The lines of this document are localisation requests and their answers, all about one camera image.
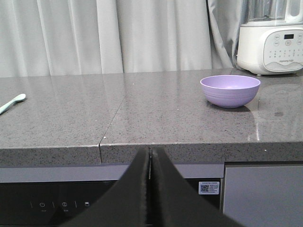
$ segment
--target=speckled countertop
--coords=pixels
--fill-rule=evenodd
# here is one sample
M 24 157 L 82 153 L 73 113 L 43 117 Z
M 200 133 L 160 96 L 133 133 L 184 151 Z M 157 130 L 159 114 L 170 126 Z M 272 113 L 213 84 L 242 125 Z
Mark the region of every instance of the speckled countertop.
M 131 162 L 162 146 L 174 162 L 303 161 L 302 74 L 259 77 L 247 105 L 206 101 L 207 76 L 236 69 L 2 78 L 1 166 Z

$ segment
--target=button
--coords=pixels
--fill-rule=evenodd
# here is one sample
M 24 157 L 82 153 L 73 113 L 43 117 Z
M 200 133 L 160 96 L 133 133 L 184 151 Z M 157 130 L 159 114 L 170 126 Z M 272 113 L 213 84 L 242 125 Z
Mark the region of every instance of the button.
M 290 46 L 291 44 L 292 44 L 292 41 L 290 41 L 290 40 L 286 40 L 286 41 L 285 41 L 285 45 L 286 45 L 286 46 Z

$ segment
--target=plastic bowl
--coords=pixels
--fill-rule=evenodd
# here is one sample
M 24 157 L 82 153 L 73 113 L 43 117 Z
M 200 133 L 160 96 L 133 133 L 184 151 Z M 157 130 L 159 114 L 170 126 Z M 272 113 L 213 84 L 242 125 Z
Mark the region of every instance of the plastic bowl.
M 206 99 L 223 108 L 237 108 L 249 103 L 261 84 L 256 78 L 239 75 L 206 77 L 200 83 Z

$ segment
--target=gray cabinet door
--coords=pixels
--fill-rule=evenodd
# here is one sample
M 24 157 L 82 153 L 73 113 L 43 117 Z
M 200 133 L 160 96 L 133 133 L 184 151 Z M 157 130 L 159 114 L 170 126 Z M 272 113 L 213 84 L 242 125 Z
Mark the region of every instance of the gray cabinet door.
M 223 212 L 247 227 L 303 226 L 303 165 L 227 166 Z

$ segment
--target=white kitchen appliance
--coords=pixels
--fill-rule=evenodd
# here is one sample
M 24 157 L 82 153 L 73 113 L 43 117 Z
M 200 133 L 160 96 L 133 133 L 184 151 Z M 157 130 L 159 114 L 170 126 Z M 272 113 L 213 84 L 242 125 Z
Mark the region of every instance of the white kitchen appliance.
M 303 0 L 249 0 L 243 13 L 238 66 L 258 75 L 303 68 Z

